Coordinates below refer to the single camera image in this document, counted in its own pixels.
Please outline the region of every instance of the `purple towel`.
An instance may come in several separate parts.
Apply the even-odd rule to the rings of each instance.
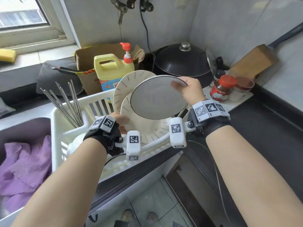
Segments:
[[[30,147],[6,143],[6,159],[0,166],[0,195],[9,212],[23,207],[43,183],[51,168],[51,137]]]

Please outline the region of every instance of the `black pot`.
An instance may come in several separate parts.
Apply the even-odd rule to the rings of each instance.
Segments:
[[[169,45],[155,55],[154,73],[157,75],[198,78],[211,72],[205,51],[188,42]]]

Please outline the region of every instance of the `white plastic dish rack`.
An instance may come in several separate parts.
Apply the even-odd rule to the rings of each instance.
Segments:
[[[100,92],[94,95],[86,96],[78,99],[80,109],[82,111],[84,125],[82,127],[73,128],[66,120],[61,112],[55,108],[51,112],[51,153],[52,153],[52,171],[54,172],[63,164],[67,158],[67,147],[80,134],[85,133],[89,126],[95,121],[96,117],[108,115],[113,112],[113,107],[108,103],[108,98],[113,102],[114,89],[105,92]],[[111,161],[104,167],[99,182],[102,182],[114,175],[121,173],[124,170],[154,156],[155,154],[171,147],[169,135],[166,136],[163,142],[159,140],[148,144],[151,148],[142,153],[141,161],[129,162],[126,161],[125,156],[120,156]]]

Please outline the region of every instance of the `spice jar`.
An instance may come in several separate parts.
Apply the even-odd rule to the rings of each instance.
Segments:
[[[232,93],[236,84],[236,78],[230,75],[223,75],[214,84],[213,88],[210,91],[210,96],[214,100],[224,101],[228,98],[230,93]]]
[[[237,84],[229,97],[233,102],[240,101],[255,86],[255,83],[247,77],[238,76],[236,80]]]
[[[220,77],[221,76],[223,76],[223,75],[225,75],[225,71],[223,71],[223,70],[218,70],[217,72],[216,72],[216,74],[214,75],[214,78],[213,78],[213,80],[211,81],[211,83],[210,83],[210,87],[212,88],[213,86],[214,86],[214,84],[220,79]]]

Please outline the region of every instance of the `metal chopsticks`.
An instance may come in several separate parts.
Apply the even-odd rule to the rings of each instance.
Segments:
[[[83,123],[82,113],[80,110],[76,91],[74,89],[73,81],[71,80],[70,82],[68,82],[68,87],[71,92],[71,97],[73,99],[73,103],[71,103],[69,101],[69,99],[67,98],[67,96],[66,96],[63,88],[60,86],[60,84],[58,84],[56,82],[56,85],[57,85],[61,95],[63,96],[63,99],[66,102],[66,105],[70,110],[70,113],[64,108],[63,104],[58,99],[58,97],[53,93],[52,90],[49,91],[51,93],[51,94],[49,94],[46,90],[44,90],[42,88],[40,88],[40,89],[47,96],[47,98],[55,105],[55,107],[58,108],[58,110],[63,114],[63,116],[67,119],[68,122],[70,122],[70,124],[74,128],[83,126],[84,123]]]

